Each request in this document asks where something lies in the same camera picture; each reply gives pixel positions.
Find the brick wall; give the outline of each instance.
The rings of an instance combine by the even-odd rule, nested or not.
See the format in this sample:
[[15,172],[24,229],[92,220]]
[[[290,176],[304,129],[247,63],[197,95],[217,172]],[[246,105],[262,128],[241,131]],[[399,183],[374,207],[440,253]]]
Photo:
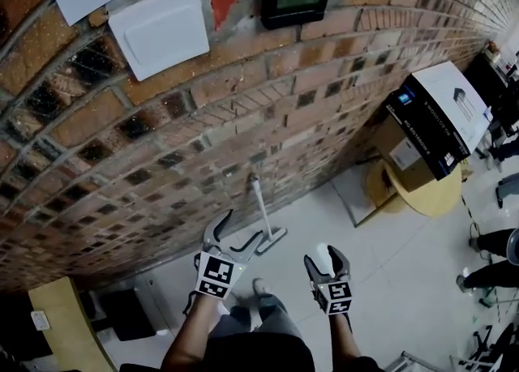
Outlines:
[[517,0],[330,0],[322,22],[265,31],[238,0],[211,52],[141,83],[107,28],[54,0],[0,0],[0,288],[124,276],[199,243],[221,210],[259,217],[351,165],[411,72],[463,69]]

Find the wooden desk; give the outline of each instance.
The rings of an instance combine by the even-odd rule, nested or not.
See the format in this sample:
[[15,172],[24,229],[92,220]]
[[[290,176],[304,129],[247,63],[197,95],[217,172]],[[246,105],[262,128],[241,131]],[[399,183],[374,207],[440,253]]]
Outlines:
[[425,216],[442,216],[450,212],[461,197],[461,166],[441,181],[432,181],[425,186],[408,192],[397,175],[383,160],[373,164],[367,174],[366,191],[376,209],[355,225],[367,222],[381,211],[396,213],[404,203]]
[[61,370],[114,372],[69,277],[29,291],[34,310],[43,310],[50,329],[43,331]]

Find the round wooden table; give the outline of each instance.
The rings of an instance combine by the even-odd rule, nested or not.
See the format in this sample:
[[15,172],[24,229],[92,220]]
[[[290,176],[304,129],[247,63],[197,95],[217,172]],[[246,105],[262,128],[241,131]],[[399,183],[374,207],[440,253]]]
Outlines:
[[384,169],[387,172],[392,185],[397,193],[405,200],[416,212],[425,216],[442,216],[454,209],[461,197],[461,166],[456,168],[440,181],[431,181],[426,185],[408,192],[402,186],[397,175],[389,165],[384,162]]
[[397,213],[405,204],[425,216],[442,216],[450,212],[460,200],[461,166],[456,166],[440,181],[431,181],[408,192],[391,167],[384,160],[379,160],[371,166],[367,174],[366,192],[376,209],[356,226],[380,211]]

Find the mop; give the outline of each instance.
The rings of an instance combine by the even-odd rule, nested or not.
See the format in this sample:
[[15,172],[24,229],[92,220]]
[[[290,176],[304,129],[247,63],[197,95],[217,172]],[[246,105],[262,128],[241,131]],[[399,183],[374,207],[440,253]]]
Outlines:
[[257,176],[251,176],[252,188],[254,189],[254,193],[256,194],[256,198],[258,199],[259,208],[261,209],[261,213],[263,214],[263,219],[265,224],[267,225],[267,233],[264,233],[264,241],[258,246],[256,249],[257,255],[263,255],[266,253],[274,244],[276,244],[280,239],[282,239],[289,231],[286,228],[276,229],[274,233],[272,233],[272,229],[270,228],[270,223],[268,222],[267,210],[265,209],[265,204],[263,201],[263,195],[261,194],[261,185],[260,180]]

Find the gray pants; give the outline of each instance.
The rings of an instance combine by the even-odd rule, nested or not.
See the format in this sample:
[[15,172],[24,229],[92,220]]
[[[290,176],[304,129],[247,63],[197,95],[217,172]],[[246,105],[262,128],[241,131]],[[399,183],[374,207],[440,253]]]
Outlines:
[[[295,323],[290,319],[281,301],[272,294],[259,298],[259,316],[263,324],[255,332],[281,333],[302,339]],[[221,316],[220,322],[212,329],[209,339],[226,337],[251,331],[251,312],[246,307],[235,306],[230,314]]]
[[519,195],[519,173],[505,177],[497,187],[497,195],[503,199],[508,195]]

